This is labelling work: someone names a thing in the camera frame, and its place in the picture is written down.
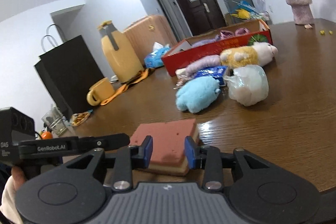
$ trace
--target light blue stuffed animal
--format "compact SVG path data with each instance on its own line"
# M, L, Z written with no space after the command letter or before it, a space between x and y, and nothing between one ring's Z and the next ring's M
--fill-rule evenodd
M219 81L203 76L187 82L176 93L176 106L180 111L200 112L217 99L221 90Z

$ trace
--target human hand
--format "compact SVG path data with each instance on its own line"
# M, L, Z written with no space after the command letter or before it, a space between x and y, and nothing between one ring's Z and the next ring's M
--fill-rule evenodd
M26 182L25 174L22 169L17 166L13 166L12 168L12 177L14 181L14 189L17 191L19 188Z

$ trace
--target blue snack package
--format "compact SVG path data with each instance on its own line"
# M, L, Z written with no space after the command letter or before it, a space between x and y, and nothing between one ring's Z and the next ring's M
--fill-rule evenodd
M208 67L202 70L199 70L194 74L194 78L202 77L202 76L212 76L216 80L219 80L220 86L226 86L224 81L224 76L228 75L229 69L227 66L218 66L218 67Z
M153 51L151 54L148 54L144 59L146 68L162 67L163 62L161 60L161 57L169 50L169 47L163 47L159 50Z

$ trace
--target brown tabletop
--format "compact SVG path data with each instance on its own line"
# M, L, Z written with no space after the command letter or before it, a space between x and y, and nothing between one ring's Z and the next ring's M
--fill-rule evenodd
M336 186L336 24L316 20L314 29L294 23L271 26L279 54L265 66L269 95L244 107L226 93L199 114L179 112L176 79L165 68L106 106L76 128L79 136L124 132L131 136L141 123L196 118L200 139L222 152L243 147L312 182L320 191ZM198 180L134 171L138 181Z

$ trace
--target cardboard box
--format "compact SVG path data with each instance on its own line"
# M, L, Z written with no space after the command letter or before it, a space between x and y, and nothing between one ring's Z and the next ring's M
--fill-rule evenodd
M250 33L192 48L194 43L204 39L214 38L220 34L221 30L228 30L234 33L239 28L247 28L250 30ZM268 42L273 44L269 27L261 19L222 27L197 37L186 38L168 51L161 59L169 75L175 76L177 69L185 68L190 63L204 56L213 54L219 55L227 48L251 46L254 42Z

